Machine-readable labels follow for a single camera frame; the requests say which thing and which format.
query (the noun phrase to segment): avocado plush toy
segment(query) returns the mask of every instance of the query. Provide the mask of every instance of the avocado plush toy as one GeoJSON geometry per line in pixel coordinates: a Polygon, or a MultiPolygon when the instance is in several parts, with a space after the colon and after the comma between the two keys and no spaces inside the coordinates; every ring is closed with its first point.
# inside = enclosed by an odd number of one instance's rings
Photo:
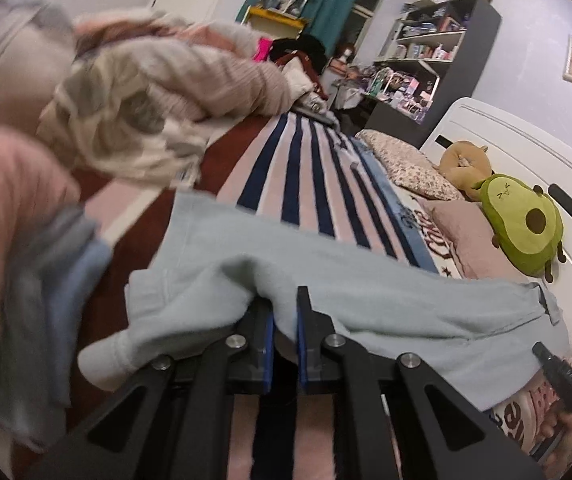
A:
{"type": "Polygon", "coordinates": [[[511,263],[527,276],[553,282],[550,264],[562,251],[564,225],[557,206],[540,186],[530,188],[520,180],[494,174],[474,185],[482,208],[495,231],[493,245],[501,247],[511,263]]]}

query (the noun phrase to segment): hand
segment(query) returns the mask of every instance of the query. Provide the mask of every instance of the hand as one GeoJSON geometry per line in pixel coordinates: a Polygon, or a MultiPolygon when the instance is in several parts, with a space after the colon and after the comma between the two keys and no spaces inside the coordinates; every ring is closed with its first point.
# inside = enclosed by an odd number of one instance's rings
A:
{"type": "Polygon", "coordinates": [[[542,465],[544,474],[549,479],[557,478],[566,471],[572,452],[572,413],[565,412],[559,401],[555,402],[548,410],[544,421],[541,423],[540,432],[535,437],[535,442],[552,437],[555,434],[557,424],[562,424],[566,433],[542,465]]]}

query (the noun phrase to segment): bookshelf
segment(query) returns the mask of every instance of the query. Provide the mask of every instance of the bookshelf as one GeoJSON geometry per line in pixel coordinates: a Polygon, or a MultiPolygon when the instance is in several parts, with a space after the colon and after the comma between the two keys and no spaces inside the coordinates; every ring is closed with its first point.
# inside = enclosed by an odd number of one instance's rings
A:
{"type": "Polygon", "coordinates": [[[374,104],[371,101],[370,115],[364,127],[421,147],[450,105],[461,97],[472,95],[495,43],[501,21],[501,16],[488,0],[453,0],[431,4],[402,16],[391,31],[383,55],[375,61],[375,65],[378,68],[389,66],[396,72],[415,77],[419,81],[415,95],[421,94],[429,84],[435,85],[431,105],[422,122],[417,123],[385,102],[374,104]],[[424,34],[408,34],[410,28],[421,27],[424,23],[431,23],[434,27],[426,25],[424,34]],[[440,30],[455,26],[461,28],[440,30]],[[419,57],[430,56],[431,49],[440,45],[452,54],[451,59],[419,57]],[[423,46],[422,54],[413,55],[418,46],[423,46]],[[404,53],[404,49],[406,53],[403,57],[395,56],[400,51],[404,53]]]}

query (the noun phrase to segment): floral pillow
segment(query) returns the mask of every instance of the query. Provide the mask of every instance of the floral pillow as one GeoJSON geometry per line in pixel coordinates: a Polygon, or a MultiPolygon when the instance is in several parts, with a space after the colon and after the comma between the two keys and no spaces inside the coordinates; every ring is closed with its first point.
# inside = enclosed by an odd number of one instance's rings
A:
{"type": "Polygon", "coordinates": [[[388,158],[403,158],[427,170],[434,168],[432,162],[428,160],[422,152],[403,140],[388,136],[377,130],[362,130],[357,133],[355,137],[361,139],[370,147],[377,158],[380,158],[380,155],[386,155],[388,158]]]}
{"type": "Polygon", "coordinates": [[[426,198],[464,200],[457,188],[414,146],[376,130],[362,130],[355,137],[370,147],[390,181],[397,186],[426,198]]]}

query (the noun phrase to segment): black metal frame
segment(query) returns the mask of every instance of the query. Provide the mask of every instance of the black metal frame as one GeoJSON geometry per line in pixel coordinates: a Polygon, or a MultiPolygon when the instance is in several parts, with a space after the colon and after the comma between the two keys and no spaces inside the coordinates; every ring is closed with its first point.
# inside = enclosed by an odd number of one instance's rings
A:
{"type": "MultiPolygon", "coordinates": [[[[157,358],[28,480],[225,479],[232,396],[270,388],[273,330],[270,304],[258,299],[201,357],[157,358]]],[[[334,395],[338,480],[399,480],[399,471],[405,480],[543,480],[533,459],[418,356],[371,355],[336,334],[306,287],[298,290],[298,353],[304,393],[334,395]]]]}

